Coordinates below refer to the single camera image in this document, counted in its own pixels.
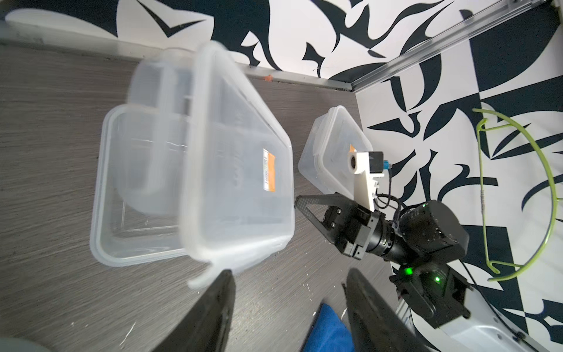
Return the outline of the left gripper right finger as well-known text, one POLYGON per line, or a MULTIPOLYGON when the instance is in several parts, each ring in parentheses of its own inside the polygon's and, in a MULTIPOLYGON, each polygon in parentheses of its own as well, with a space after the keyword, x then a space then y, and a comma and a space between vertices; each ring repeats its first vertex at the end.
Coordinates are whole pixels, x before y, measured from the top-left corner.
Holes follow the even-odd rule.
POLYGON ((356 351, 428 350, 357 268, 347 274, 345 297, 356 351))

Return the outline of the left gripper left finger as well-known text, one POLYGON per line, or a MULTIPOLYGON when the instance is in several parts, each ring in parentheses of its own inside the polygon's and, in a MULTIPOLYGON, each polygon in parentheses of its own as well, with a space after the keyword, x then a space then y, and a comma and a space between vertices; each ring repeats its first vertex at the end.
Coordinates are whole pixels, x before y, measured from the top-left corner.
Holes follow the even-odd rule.
POLYGON ((224 351, 233 321, 235 280, 222 271, 155 351, 224 351))

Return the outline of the clear rectangular lunch box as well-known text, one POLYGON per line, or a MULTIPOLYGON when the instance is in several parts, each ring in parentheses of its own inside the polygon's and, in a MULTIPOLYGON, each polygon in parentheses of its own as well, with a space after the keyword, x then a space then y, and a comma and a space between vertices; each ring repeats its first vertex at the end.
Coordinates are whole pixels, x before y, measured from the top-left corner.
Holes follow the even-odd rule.
POLYGON ((323 194, 353 198, 348 155, 371 150, 371 142, 347 109, 332 107, 315 119, 299 160, 299 172, 323 194))
POLYGON ((139 63, 104 118, 90 250, 125 267, 187 256, 189 287, 240 273, 295 232, 289 136, 215 41, 139 63))

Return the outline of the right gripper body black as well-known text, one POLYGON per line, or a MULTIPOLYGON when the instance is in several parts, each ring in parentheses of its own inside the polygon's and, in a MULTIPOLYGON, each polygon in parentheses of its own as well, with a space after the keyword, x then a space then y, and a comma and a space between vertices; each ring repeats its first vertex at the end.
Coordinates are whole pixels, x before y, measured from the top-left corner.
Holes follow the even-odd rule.
POLYGON ((349 209, 330 206, 323 225, 342 255, 361 260, 366 254, 375 255, 382 238, 383 217, 361 206, 349 209))

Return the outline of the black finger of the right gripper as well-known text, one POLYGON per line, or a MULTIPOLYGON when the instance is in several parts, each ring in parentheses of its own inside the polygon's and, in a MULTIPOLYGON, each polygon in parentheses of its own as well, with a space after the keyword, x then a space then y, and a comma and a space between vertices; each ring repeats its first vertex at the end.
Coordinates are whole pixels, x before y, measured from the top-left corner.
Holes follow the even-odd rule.
POLYGON ((326 240, 337 240, 350 221, 356 203, 335 193, 297 196, 294 206, 326 240))

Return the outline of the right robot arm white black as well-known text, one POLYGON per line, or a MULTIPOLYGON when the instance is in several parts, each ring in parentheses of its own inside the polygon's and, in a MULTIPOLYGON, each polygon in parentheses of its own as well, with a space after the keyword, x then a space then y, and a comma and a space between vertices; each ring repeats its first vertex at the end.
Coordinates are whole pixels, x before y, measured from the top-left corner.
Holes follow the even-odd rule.
POLYGON ((470 351, 541 351, 451 262, 466 256, 469 234, 442 202, 400 209, 393 220, 341 194, 300 196, 296 208, 341 254, 375 255, 399 265, 390 277, 409 308, 470 351))

